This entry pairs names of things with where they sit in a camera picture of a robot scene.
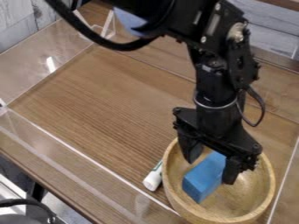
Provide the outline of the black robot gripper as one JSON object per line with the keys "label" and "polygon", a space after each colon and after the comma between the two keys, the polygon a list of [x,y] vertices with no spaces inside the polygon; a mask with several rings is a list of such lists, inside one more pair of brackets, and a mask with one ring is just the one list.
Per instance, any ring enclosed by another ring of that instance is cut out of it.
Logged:
{"label": "black robot gripper", "polygon": [[254,171],[258,166],[263,147],[244,129],[243,123],[251,127],[244,117],[243,99],[235,99],[226,105],[212,107],[198,104],[195,108],[176,107],[174,129],[178,133],[179,145],[184,160],[192,164],[203,153],[203,146],[226,157],[222,182],[232,185],[240,172]]}

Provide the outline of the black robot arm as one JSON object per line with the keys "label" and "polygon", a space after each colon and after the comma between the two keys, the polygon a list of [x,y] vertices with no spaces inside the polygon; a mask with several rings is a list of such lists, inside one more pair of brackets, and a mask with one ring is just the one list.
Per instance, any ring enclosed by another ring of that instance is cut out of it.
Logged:
{"label": "black robot arm", "polygon": [[250,48],[248,20],[228,0],[118,0],[114,10],[140,38],[167,35],[188,48],[196,71],[194,108],[178,107],[174,128],[184,159],[192,163],[210,147],[224,156],[222,182],[256,168],[262,146],[243,128],[248,96],[264,101],[251,87],[260,65]]}

